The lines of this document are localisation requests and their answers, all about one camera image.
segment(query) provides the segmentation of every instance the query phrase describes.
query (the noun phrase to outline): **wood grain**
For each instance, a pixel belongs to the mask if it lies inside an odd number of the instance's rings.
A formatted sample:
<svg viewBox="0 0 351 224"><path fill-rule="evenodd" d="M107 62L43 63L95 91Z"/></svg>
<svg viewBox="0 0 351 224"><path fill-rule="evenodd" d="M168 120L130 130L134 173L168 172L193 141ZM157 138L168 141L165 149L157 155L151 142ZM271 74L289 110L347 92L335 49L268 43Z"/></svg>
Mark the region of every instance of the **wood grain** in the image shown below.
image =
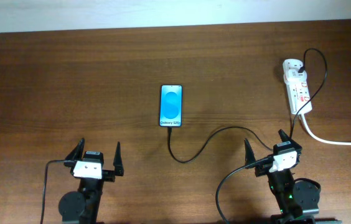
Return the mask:
<svg viewBox="0 0 351 224"><path fill-rule="evenodd" d="M105 184L98 219L105 223L213 223L215 189L244 161L243 138L256 157L268 154L251 134L213 138L193 163L173 161L158 126L160 85L184 87L183 127L173 130L177 157L194 155L215 129L242 125L268 145L289 131L281 63L320 48L329 79L308 122L318 136L351 141L351 21L283 22L145 29L0 34L0 223L37 223L44 166L64 158L82 137L105 154L120 141L125 176ZM321 58L310 53L311 93ZM322 218L351 223L351 147L322 144L296 126L303 146L296 177L322 184ZM76 190L68 169L49 172L45 223L59 223L61 196ZM252 170L220 193L231 220L278 213L267 178Z"/></svg>

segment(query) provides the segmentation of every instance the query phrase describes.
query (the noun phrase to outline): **white cable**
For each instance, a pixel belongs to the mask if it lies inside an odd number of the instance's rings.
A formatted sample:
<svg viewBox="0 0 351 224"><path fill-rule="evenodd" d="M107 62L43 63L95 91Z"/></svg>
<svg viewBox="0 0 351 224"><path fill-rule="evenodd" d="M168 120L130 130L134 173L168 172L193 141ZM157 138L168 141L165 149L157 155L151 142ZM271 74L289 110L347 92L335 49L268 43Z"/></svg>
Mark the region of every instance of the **white cable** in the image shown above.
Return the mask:
<svg viewBox="0 0 351 224"><path fill-rule="evenodd" d="M318 138L317 136L315 136L315 134L313 134L311 132L311 130L308 128L308 124L306 121L306 117L304 117L304 114L300 114L300 118L302 120L302 123L304 124L304 127L306 128L307 132L309 135L311 135L311 137L313 137L315 140L323 142L323 143L327 143L327 144L336 144L336 145L342 145L342 146L351 146L351 142L335 142L335 141L328 141L328 140L323 140L321 138Z"/></svg>

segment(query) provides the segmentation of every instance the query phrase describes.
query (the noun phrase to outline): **smartphone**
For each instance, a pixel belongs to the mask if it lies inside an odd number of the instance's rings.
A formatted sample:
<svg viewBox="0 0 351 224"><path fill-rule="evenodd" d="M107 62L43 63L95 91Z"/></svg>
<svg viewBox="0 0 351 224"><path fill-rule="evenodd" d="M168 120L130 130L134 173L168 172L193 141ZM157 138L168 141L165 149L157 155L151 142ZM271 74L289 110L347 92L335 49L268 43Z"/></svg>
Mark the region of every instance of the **smartphone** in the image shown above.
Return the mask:
<svg viewBox="0 0 351 224"><path fill-rule="evenodd" d="M161 90L161 113L159 125L180 127L182 113L182 86L163 85Z"/></svg>

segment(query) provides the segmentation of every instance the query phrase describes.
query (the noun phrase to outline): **electrical socket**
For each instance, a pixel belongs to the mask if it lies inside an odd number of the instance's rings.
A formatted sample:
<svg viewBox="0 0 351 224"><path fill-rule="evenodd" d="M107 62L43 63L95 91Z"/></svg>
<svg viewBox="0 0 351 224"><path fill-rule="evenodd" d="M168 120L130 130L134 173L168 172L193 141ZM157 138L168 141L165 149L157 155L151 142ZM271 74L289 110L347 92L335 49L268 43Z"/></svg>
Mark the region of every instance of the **electrical socket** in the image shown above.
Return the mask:
<svg viewBox="0 0 351 224"><path fill-rule="evenodd" d="M289 105L292 114L296 114L299 109L310 100L307 85L307 72L299 73L302 62L298 59L287 59L283 62L283 79L288 91ZM309 102L299 114L305 114L312 110Z"/></svg>

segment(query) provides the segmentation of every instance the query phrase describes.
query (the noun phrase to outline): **white wall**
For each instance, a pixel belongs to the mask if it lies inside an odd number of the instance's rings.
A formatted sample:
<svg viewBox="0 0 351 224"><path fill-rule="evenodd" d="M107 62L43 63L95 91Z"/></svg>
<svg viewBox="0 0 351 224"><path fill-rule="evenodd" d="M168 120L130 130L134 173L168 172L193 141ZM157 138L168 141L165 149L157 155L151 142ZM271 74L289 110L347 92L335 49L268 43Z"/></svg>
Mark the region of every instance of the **white wall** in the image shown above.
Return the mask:
<svg viewBox="0 0 351 224"><path fill-rule="evenodd" d="M0 32L351 19L351 0L0 0Z"/></svg>

